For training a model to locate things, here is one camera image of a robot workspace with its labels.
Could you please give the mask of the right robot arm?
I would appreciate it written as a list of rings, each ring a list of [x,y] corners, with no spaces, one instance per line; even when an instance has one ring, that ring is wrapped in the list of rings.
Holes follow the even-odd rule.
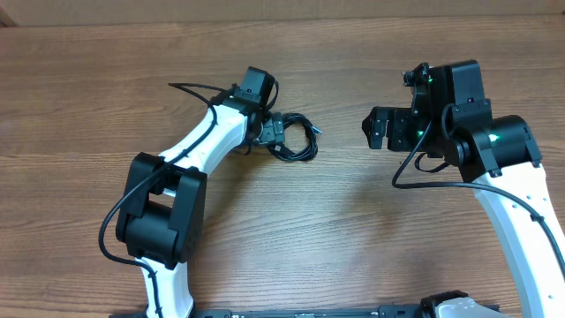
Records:
[[[479,63],[403,73],[408,108],[374,107],[362,122],[370,148],[404,152],[398,189],[466,188],[500,241],[525,317],[564,315],[564,231],[546,184],[543,156],[518,115],[493,117]]]

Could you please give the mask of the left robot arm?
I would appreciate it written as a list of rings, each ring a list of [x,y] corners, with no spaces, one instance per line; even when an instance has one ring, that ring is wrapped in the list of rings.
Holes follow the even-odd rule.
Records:
[[[271,74],[249,67],[241,84],[205,102],[206,115],[175,146],[132,160],[114,210],[126,263],[144,276],[148,304],[141,316],[191,315],[187,262],[202,231],[207,178],[233,148],[275,139],[279,130],[268,114],[277,94]]]

